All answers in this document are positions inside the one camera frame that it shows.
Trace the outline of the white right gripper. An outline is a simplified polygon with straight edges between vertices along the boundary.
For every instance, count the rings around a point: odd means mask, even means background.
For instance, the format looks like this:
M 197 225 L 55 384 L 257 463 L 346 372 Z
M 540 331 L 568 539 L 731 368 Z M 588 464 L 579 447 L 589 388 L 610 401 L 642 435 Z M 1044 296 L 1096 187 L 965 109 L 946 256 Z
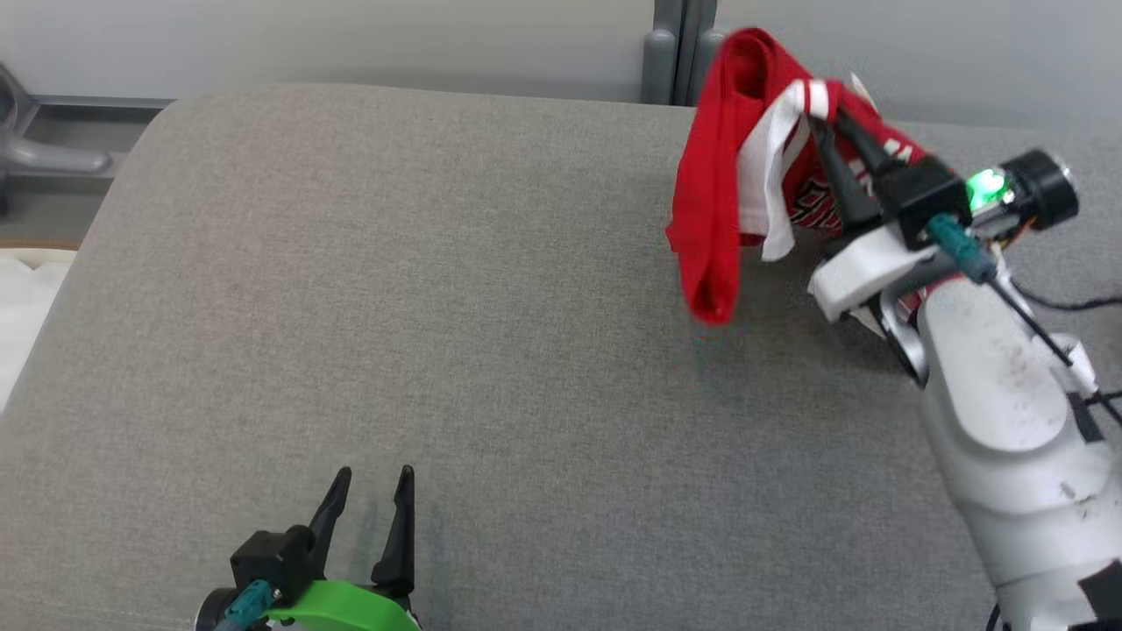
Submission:
M 879 205 L 854 176 L 849 163 L 838 149 L 838 141 L 849 144 L 864 172 L 872 176 L 902 170 L 903 161 L 890 155 L 883 143 L 877 141 L 873 132 L 867 131 L 844 107 L 836 111 L 831 127 L 818 118 L 811 119 L 811 132 L 842 231 L 863 234 L 877 227 Z M 1013 238 L 1023 229 L 1054 228 L 1079 212 L 1079 196 L 1072 171 L 1054 154 L 1042 149 L 1030 149 L 997 167 L 962 179 L 966 180 L 969 189 L 973 216 L 973 223 L 965 228 L 990 254 L 987 244 L 992 237 L 980 234 L 981 228 L 997 229 L 994 238 L 1002 240 L 1005 235 Z M 829 320 L 838 320 L 842 313 L 884 293 L 890 284 L 905 278 L 920 264 L 937 260 L 938 257 L 948 259 L 951 272 L 962 275 L 949 256 L 931 240 L 929 247 L 921 252 L 910 252 L 903 244 L 898 225 L 885 220 L 885 225 L 857 237 L 813 272 L 810 291 Z

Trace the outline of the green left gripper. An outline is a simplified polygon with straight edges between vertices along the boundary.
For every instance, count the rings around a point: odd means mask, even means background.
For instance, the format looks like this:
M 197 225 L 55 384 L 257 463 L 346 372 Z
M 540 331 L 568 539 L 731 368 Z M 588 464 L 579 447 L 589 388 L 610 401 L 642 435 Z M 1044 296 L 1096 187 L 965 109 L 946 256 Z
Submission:
M 352 468 L 344 466 L 321 500 L 309 530 L 314 534 L 312 563 L 327 563 L 337 520 L 344 512 Z M 381 557 L 373 565 L 373 589 L 344 582 L 314 582 L 295 606 L 275 603 L 252 631 L 422 631 L 417 619 L 395 600 L 408 598 L 415 588 L 415 470 L 401 468 L 394 495 L 395 515 Z M 194 631 L 214 631 L 224 610 L 241 593 L 214 589 L 200 605 Z

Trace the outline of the red shorts with white stripe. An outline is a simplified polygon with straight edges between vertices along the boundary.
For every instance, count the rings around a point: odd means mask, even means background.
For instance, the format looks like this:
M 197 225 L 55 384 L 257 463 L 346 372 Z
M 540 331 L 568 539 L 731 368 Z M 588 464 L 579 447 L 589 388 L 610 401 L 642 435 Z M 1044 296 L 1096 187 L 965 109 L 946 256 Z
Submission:
M 741 250 L 765 262 L 788 256 L 795 228 L 842 235 L 810 121 L 850 115 L 898 161 L 921 144 L 882 119 L 855 85 L 819 77 L 761 28 L 732 33 L 714 60 L 678 161 L 666 235 L 686 304 L 725 326 L 741 296 Z

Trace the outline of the white bedding with brown edge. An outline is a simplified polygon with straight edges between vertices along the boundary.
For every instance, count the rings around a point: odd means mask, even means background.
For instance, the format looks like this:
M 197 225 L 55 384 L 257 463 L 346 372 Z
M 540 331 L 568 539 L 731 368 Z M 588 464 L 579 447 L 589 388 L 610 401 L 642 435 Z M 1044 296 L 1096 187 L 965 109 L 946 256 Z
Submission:
M 0 415 L 80 245 L 0 240 Z

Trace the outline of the grey double partition post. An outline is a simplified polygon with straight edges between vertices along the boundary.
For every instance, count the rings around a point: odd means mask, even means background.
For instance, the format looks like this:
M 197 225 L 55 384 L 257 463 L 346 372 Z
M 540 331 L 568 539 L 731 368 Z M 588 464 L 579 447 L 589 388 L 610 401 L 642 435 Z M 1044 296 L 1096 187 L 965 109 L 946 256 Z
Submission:
M 653 0 L 643 39 L 640 101 L 693 107 L 727 33 L 717 27 L 719 0 Z

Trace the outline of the grey baseboard rail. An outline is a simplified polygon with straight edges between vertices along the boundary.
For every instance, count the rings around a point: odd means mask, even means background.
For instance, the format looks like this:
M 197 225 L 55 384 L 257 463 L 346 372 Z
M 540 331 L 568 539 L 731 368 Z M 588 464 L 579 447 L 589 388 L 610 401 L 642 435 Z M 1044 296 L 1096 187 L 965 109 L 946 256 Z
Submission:
M 22 136 L 46 148 L 20 174 L 112 179 L 167 99 L 42 97 Z

